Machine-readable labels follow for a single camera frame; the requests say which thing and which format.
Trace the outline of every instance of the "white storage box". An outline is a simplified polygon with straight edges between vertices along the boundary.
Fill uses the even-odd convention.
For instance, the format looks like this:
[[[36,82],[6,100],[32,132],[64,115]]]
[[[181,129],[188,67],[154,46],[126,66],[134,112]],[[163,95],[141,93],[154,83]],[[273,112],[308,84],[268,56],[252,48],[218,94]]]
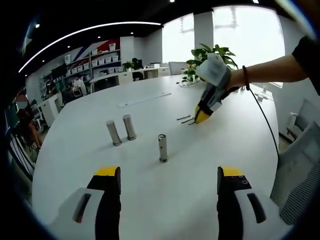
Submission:
[[[108,74],[114,74],[114,73],[115,73],[115,68],[114,67],[108,68]]]
[[[77,66],[76,69],[78,70],[78,72],[81,72],[84,69],[83,65]]]
[[[119,61],[119,56],[113,56],[112,57],[112,62],[117,62]]]
[[[109,44],[109,49],[110,49],[110,51],[116,50],[116,44],[115,43],[110,43]]]
[[[91,54],[92,54],[92,55],[97,55],[97,54],[98,54],[98,49],[92,50],[92,51],[91,51]]]
[[[98,63],[99,63],[99,65],[105,64],[105,59],[104,59],[104,58],[99,59],[99,60],[98,60]]]
[[[71,63],[71,55],[65,55],[64,56],[64,63],[65,64],[70,64]]]
[[[83,69],[84,70],[87,70],[87,69],[89,69],[90,67],[89,67],[89,63],[87,62],[87,63],[85,63],[85,64],[83,64]]]
[[[71,69],[71,74],[76,74],[77,72],[78,72],[78,70],[76,67]]]
[[[93,60],[91,63],[92,63],[92,67],[98,66],[98,61],[97,60]]]
[[[125,70],[124,70],[124,67],[123,66],[118,66],[118,67],[116,67],[115,68],[115,72],[116,73],[122,73],[122,72],[124,72]]]
[[[106,57],[106,58],[105,58],[105,63],[106,63],[106,64],[111,63],[111,57]]]

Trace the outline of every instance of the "led light strip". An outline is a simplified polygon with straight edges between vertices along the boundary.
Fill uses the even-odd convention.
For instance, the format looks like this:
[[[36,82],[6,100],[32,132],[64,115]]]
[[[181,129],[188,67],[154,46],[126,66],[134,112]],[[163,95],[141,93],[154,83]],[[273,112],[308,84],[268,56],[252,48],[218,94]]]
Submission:
[[[19,73],[36,57],[38,56],[40,53],[42,53],[44,50],[50,48],[52,45],[56,44],[57,42],[60,42],[63,39],[66,39],[72,35],[90,30],[90,29],[96,29],[96,28],[100,28],[100,27],[106,27],[106,26],[112,26],[112,25],[122,25],[122,24],[146,24],[146,25],[161,25],[161,23],[157,23],[157,22],[147,22],[147,21],[121,21],[121,22],[112,22],[112,23],[105,23],[105,24],[100,24],[100,25],[96,25],[96,26],[90,26],[75,32],[72,32],[68,35],[65,35],[61,38],[59,38],[58,40],[55,40],[54,42],[50,43],[49,45],[45,46],[44,48],[42,48],[40,51],[38,51],[33,57],[31,57],[19,70]]]

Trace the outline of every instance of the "shelf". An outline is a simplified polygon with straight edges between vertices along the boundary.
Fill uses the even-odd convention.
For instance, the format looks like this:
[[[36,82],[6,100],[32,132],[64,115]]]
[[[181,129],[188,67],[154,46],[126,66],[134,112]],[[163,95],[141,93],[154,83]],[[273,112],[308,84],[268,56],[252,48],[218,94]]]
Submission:
[[[77,71],[76,73],[73,73],[73,74],[70,74],[70,75],[68,75],[68,76],[65,76],[63,79],[72,77],[72,76],[74,76],[74,75],[80,74],[80,73],[85,72],[85,71],[90,71],[90,68],[89,68],[89,69],[86,69],[86,70],[82,70],[82,71]]]
[[[85,59],[88,59],[88,58],[89,58],[89,56],[85,56],[85,57],[80,58],[80,59],[78,59],[78,60],[72,61],[72,62],[70,62],[70,63],[68,63],[68,64],[66,64],[66,65],[69,66],[69,65],[71,65],[71,64],[80,62],[80,61],[85,60]]]
[[[104,52],[100,52],[100,53],[98,53],[98,54],[91,55],[91,57],[100,56],[100,55],[104,55],[104,54],[111,54],[111,53],[115,53],[115,52],[119,52],[119,51],[120,51],[120,49],[116,49],[116,50],[114,50],[114,51],[104,51]],[[67,66],[69,66],[69,65],[71,65],[71,64],[74,64],[74,63],[77,63],[77,62],[80,62],[80,61],[82,61],[82,60],[86,60],[86,59],[88,59],[88,58],[89,58],[89,56],[86,56],[86,57],[80,58],[80,59],[78,59],[78,60],[72,61],[72,62],[70,62],[69,64],[67,64]]]
[[[105,63],[105,64],[102,64],[102,65],[97,65],[97,66],[93,66],[92,68],[95,69],[95,68],[98,68],[98,67],[101,67],[101,66],[105,66],[105,65],[109,65],[109,64],[116,64],[116,63],[120,63],[121,61],[112,61],[112,62],[108,62],[108,63]]]
[[[111,53],[115,53],[115,52],[119,52],[120,49],[116,49],[114,51],[104,51],[104,52],[100,52],[98,54],[95,54],[95,55],[91,55],[91,57],[95,57],[95,56],[100,56],[100,55],[104,55],[104,54],[111,54]]]
[[[92,69],[95,69],[95,68],[98,68],[98,67],[101,67],[101,66],[110,65],[110,64],[116,64],[116,63],[120,63],[120,62],[121,62],[120,60],[119,61],[108,62],[108,63],[102,64],[102,65],[93,66]],[[77,75],[77,74],[80,74],[80,73],[85,72],[85,71],[90,71],[90,69],[86,69],[86,70],[82,70],[82,71],[78,71],[76,73],[70,74],[68,76],[65,76],[64,79],[72,77],[72,76]]]

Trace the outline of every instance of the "metal rod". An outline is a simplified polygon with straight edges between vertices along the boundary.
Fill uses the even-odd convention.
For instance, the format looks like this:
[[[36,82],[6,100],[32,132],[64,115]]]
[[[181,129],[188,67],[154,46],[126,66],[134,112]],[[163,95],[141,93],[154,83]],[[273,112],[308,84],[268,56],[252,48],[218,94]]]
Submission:
[[[182,120],[182,119],[186,119],[186,118],[190,118],[190,117],[191,117],[191,115],[189,114],[188,116],[177,118],[177,120]]]
[[[167,136],[164,134],[160,134],[158,136],[158,142],[159,142],[159,151],[160,151],[160,162],[166,163],[168,161],[168,155],[167,155]]]
[[[126,133],[128,135],[128,137],[127,137],[128,140],[130,140],[130,141],[135,140],[137,138],[137,135],[135,133],[134,125],[132,123],[132,119],[131,119],[130,114],[123,116],[123,122],[125,125]]]
[[[116,129],[115,122],[113,120],[110,120],[110,121],[107,121],[105,124],[109,130],[113,145],[119,146],[120,144],[122,144],[122,141],[120,140],[117,129]]]
[[[182,124],[185,124],[185,123],[187,123],[187,122],[189,122],[189,121],[191,121],[191,120],[193,120],[193,119],[195,119],[194,117],[193,118],[190,118],[189,120],[186,120],[186,121],[183,121],[183,122],[181,122]]]

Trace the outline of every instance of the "black cable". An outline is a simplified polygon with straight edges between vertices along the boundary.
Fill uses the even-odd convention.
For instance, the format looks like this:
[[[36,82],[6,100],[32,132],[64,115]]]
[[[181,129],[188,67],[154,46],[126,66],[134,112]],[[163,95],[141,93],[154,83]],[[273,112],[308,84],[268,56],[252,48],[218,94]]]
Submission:
[[[276,154],[277,154],[277,157],[278,157],[278,160],[279,160],[279,151],[278,151],[278,147],[277,147],[277,142],[276,142],[276,139],[275,139],[275,135],[274,135],[274,133],[272,132],[271,126],[270,126],[270,124],[269,124],[269,121],[268,121],[268,119],[267,119],[264,111],[262,110],[262,107],[260,106],[260,103],[258,102],[255,94],[252,92],[252,90],[251,90],[250,88],[249,88],[249,90],[250,90],[250,92],[251,92],[254,100],[255,100],[256,103],[258,104],[258,106],[259,106],[259,108],[260,108],[260,110],[261,110],[261,112],[262,112],[262,114],[263,114],[263,116],[264,116],[264,119],[265,119],[266,123],[268,124],[268,127],[269,127],[269,129],[270,129],[270,132],[271,132],[271,135],[272,135],[272,138],[273,138],[273,142],[274,142]]]

